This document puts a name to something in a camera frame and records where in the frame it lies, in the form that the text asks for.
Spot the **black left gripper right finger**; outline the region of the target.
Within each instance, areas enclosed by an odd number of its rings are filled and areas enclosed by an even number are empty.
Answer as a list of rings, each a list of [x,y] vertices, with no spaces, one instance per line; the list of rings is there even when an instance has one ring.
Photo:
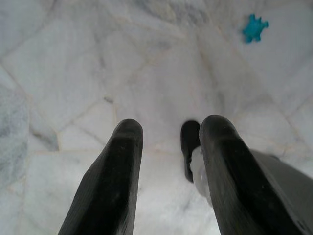
[[[211,201],[223,235],[302,235],[304,228],[233,124],[209,115],[200,141]]]

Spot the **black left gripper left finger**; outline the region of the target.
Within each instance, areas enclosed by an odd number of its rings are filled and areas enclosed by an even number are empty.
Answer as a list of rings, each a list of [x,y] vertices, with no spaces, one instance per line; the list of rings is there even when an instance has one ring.
[[[133,234],[142,149],[141,125],[121,121],[84,174],[59,234]]]

